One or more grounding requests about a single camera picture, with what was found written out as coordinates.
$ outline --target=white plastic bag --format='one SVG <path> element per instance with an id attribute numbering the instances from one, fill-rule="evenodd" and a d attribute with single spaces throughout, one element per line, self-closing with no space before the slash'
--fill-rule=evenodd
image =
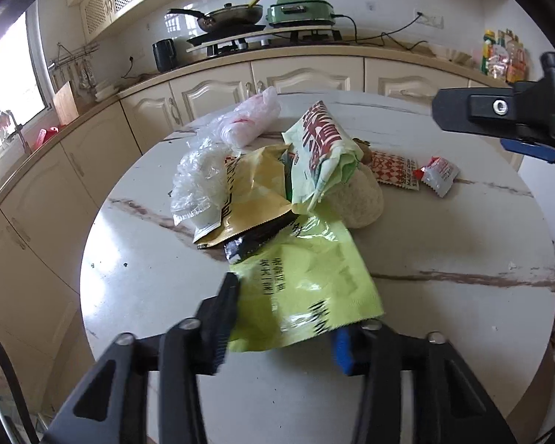
<path id="1" fill-rule="evenodd" d="M 173 178 L 170 208 L 175 225 L 208 209 L 221 210 L 226 200 L 225 159 L 231 149 L 212 138 L 195 138 Z"/>
<path id="2" fill-rule="evenodd" d="M 233 148 L 243 148 L 261 135 L 281 110 L 275 87 L 269 87 L 210 122 L 214 134 Z"/>

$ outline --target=silver screw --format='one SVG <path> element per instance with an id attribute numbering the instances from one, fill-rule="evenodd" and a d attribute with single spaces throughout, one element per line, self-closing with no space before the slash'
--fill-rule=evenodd
<path id="1" fill-rule="evenodd" d="M 201 321 L 195 317 L 188 317 L 179 323 L 179 327 L 183 330 L 193 330 L 201 325 Z"/>
<path id="2" fill-rule="evenodd" d="M 380 330 L 382 329 L 382 323 L 376 319 L 368 319 L 361 323 L 361 327 L 364 330 Z"/>
<path id="3" fill-rule="evenodd" d="M 119 346 L 128 346 L 131 343 L 133 343 L 134 340 L 135 340 L 135 337 L 133 334 L 130 334 L 129 332 L 124 332 L 123 334 L 119 334 L 115 338 L 115 343 Z"/>
<path id="4" fill-rule="evenodd" d="M 432 344 L 443 344 L 446 342 L 446 338 L 442 332 L 430 332 L 427 335 L 427 340 L 429 340 Z"/>
<path id="5" fill-rule="evenodd" d="M 494 112 L 498 115 L 505 115 L 508 113 L 508 104 L 505 100 L 496 100 L 494 102 Z"/>

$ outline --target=green plastic wrapper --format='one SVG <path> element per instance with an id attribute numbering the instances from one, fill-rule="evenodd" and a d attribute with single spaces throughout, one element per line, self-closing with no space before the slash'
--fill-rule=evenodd
<path id="1" fill-rule="evenodd" d="M 284 347 L 383 314 L 351 235 L 326 202 L 230 270 L 241 281 L 232 351 Z"/>
<path id="2" fill-rule="evenodd" d="M 363 157 L 361 148 L 333 119 L 322 100 L 282 133 L 291 144 L 292 210 L 309 213 L 335 184 L 350 179 Z"/>

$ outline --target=pan handle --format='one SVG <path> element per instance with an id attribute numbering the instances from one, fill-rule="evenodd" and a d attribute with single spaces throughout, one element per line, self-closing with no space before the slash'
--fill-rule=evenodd
<path id="1" fill-rule="evenodd" d="M 169 11 L 167 11 L 167 14 L 189 14 L 189 15 L 194 16 L 196 18 L 205 18 L 206 17 L 205 13 L 202 13 L 201 11 L 186 10 L 185 8 L 169 8 Z"/>

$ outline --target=window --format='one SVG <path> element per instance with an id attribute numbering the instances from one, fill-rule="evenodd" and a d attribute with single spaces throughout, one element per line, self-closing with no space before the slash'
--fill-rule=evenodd
<path id="1" fill-rule="evenodd" d="M 0 111 L 12 111 L 18 124 L 39 114 L 46 101 L 37 81 L 23 13 L 0 40 Z"/>

